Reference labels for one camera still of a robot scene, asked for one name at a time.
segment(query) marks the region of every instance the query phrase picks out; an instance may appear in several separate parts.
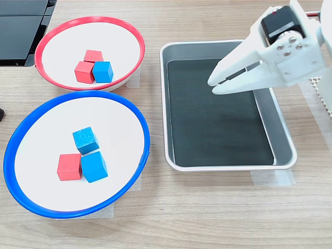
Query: metal tray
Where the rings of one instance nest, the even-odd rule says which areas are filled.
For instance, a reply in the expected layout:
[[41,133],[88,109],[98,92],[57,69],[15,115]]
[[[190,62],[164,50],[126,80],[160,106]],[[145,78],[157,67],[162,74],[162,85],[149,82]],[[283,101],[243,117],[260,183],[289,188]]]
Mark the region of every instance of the metal tray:
[[241,42],[169,43],[161,48],[164,152],[174,169],[281,170],[295,164],[295,146],[272,89],[213,95],[206,83],[213,63]]

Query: blue rim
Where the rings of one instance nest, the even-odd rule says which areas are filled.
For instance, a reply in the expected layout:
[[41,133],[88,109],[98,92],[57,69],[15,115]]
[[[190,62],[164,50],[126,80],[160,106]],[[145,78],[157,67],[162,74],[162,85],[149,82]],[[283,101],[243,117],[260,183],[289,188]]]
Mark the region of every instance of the blue rim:
[[[20,143],[22,139],[24,138],[25,134],[27,131],[30,129],[30,127],[42,116],[44,115],[47,111],[51,110],[53,107],[69,101],[73,99],[79,99],[79,98],[86,98],[86,97],[100,97],[100,98],[106,98],[110,100],[114,100],[116,102],[119,102],[120,104],[126,106],[129,108],[139,119],[142,128],[143,128],[143,133],[144,133],[144,151],[141,156],[139,165],[137,167],[137,170],[135,171],[134,175],[131,177],[129,182],[120,190],[118,191],[115,195],[113,195],[111,198],[107,199],[106,201],[90,207],[88,209],[84,210],[78,210],[78,211],[54,211],[50,209],[46,209],[42,206],[37,205],[33,201],[31,201],[21,190],[17,179],[15,175],[15,157],[16,157],[16,152],[17,149],[20,146]],[[20,125],[16,128],[15,132],[11,136],[7,149],[5,152],[5,157],[4,157],[4,177],[5,181],[7,184],[7,187],[12,194],[12,196],[17,200],[18,203],[20,203],[23,207],[28,209],[29,211],[45,216],[45,217],[50,217],[50,218],[60,218],[60,219],[67,219],[67,218],[75,218],[75,217],[80,217],[84,216],[87,214],[91,214],[93,212],[96,212],[111,203],[115,202],[117,199],[119,199],[127,190],[134,184],[134,182],[137,180],[139,175],[141,174],[145,163],[147,161],[147,158],[149,156],[149,149],[150,149],[150,134],[149,134],[149,128],[146,123],[146,120],[143,116],[143,114],[140,112],[140,110],[129,100],[116,95],[114,93],[110,92],[104,92],[104,91],[79,91],[79,92],[72,92],[68,93],[62,96],[59,96],[55,99],[52,99],[45,104],[41,105],[38,107],[36,110],[34,110],[32,113],[30,113],[21,123]]]

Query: tray rim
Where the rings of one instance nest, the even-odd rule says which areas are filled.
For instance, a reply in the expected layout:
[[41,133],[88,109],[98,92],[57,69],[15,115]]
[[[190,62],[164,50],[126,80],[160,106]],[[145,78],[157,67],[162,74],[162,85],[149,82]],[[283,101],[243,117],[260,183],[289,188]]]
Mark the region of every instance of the tray rim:
[[290,149],[292,151],[292,158],[287,164],[283,165],[227,165],[227,166],[190,166],[190,167],[183,167],[175,164],[170,156],[169,156],[169,149],[168,149],[168,128],[167,128],[167,110],[166,110],[166,96],[165,96],[165,72],[164,72],[164,59],[163,59],[163,52],[170,46],[173,45],[185,45],[185,44],[214,44],[214,43],[238,43],[242,42],[242,39],[232,39],[232,40],[216,40],[216,41],[185,41],[185,42],[173,42],[167,43],[161,47],[159,52],[160,57],[160,77],[161,77],[161,101],[162,101],[162,119],[163,119],[163,140],[164,140],[164,157],[169,166],[174,168],[179,172],[208,172],[208,171],[251,171],[251,170],[286,170],[291,168],[297,161],[297,152],[292,140],[291,134],[289,129],[286,125],[285,119],[282,115],[280,106],[276,99],[276,96],[273,92],[272,88],[269,88],[269,92],[271,94],[272,100],[274,102],[276,111],[278,113],[278,117],[281,121],[282,128],[284,133],[287,137]]
[[[79,98],[89,98],[89,97],[98,97],[98,98],[106,98],[110,99],[112,101],[116,101],[124,106],[126,106],[128,109],[130,109],[138,118],[142,125],[143,133],[144,133],[144,150],[140,159],[139,164],[137,165],[137,169],[133,176],[130,178],[130,180],[123,186],[122,189],[120,189],[115,195],[110,197],[109,199],[95,205],[92,207],[89,207],[84,210],[77,210],[77,211],[55,211],[51,209],[47,209],[45,207],[42,207],[36,203],[34,203],[32,200],[30,200],[22,191],[20,188],[20,185],[17,182],[15,175],[15,157],[16,152],[19,148],[19,145],[24,138],[25,134],[28,132],[30,127],[47,111],[51,110],[53,107],[64,103],[66,101],[70,101],[73,99],[79,99]],[[77,92],[71,92],[67,93],[61,96],[58,96],[52,100],[49,100],[48,102],[44,103],[43,105],[39,106],[37,109],[32,111],[15,129],[13,135],[11,136],[5,156],[4,156],[4,163],[3,163],[3,170],[4,170],[4,178],[6,185],[8,187],[9,192],[14,197],[14,199],[21,204],[24,208],[27,210],[49,218],[57,218],[57,219],[67,219],[67,218],[75,218],[80,217],[84,215],[88,215],[91,213],[94,213],[100,209],[105,208],[106,206],[112,204],[117,199],[119,199],[124,193],[128,191],[128,189],[136,182],[138,177],[140,176],[141,172],[144,169],[144,166],[146,164],[146,161],[149,156],[149,149],[150,149],[150,134],[149,134],[149,128],[147,125],[147,122],[141,113],[141,111],[129,100],[125,99],[124,97],[121,97],[117,94],[111,93],[111,92],[105,92],[105,91],[77,91]]]

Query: red rim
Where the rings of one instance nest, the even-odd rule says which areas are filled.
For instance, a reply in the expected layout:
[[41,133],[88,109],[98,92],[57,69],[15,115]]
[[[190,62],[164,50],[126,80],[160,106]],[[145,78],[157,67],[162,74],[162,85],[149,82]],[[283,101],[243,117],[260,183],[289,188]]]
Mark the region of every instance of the red rim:
[[[42,55],[43,55],[43,51],[45,49],[45,46],[48,44],[48,42],[53,37],[55,37],[57,34],[61,33],[62,31],[67,30],[67,29],[69,29],[71,27],[74,27],[74,26],[77,26],[77,25],[91,23],[91,22],[112,23],[112,24],[118,25],[120,27],[123,27],[126,30],[128,30],[130,33],[132,33],[136,37],[136,39],[137,39],[137,41],[140,45],[140,58],[139,58],[139,61],[136,64],[136,66],[128,74],[126,74],[122,78],[120,78],[120,79],[118,79],[114,82],[111,82],[109,84],[96,86],[96,87],[89,87],[89,88],[69,87],[69,86],[64,86],[64,85],[56,82],[55,80],[51,79],[46,74],[46,72],[44,70],[43,63],[42,63]],[[143,37],[140,34],[140,32],[133,25],[131,25],[127,22],[124,22],[120,19],[116,19],[116,18],[112,18],[112,17],[82,17],[82,18],[77,18],[77,19],[65,22],[65,23],[57,26],[55,29],[53,29],[47,35],[44,36],[44,38],[38,44],[36,52],[35,52],[35,66],[36,66],[38,72],[44,77],[45,80],[47,80],[48,82],[50,82],[53,85],[56,85],[58,87],[65,88],[65,89],[70,89],[70,90],[75,90],[75,91],[101,90],[101,89],[105,89],[105,88],[108,88],[108,87],[115,86],[116,84],[119,84],[120,82],[126,80],[130,75],[132,75],[136,71],[136,69],[140,66],[140,64],[143,60],[143,57],[144,57],[144,53],[145,53],[145,44],[144,44]]]

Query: black object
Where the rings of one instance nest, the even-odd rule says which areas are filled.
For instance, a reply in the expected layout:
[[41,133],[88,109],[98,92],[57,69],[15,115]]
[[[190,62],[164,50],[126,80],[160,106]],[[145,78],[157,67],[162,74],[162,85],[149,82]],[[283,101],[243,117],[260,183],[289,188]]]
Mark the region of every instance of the black object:
[[266,38],[271,45],[282,33],[290,30],[301,33],[303,38],[306,37],[301,28],[300,22],[289,6],[284,6],[264,17],[261,24]]
[[56,0],[0,0],[0,66],[32,66]]
[[272,165],[253,92],[214,95],[207,80],[219,60],[168,63],[170,117],[179,166]]
[[5,111],[0,108],[0,122],[5,115]]

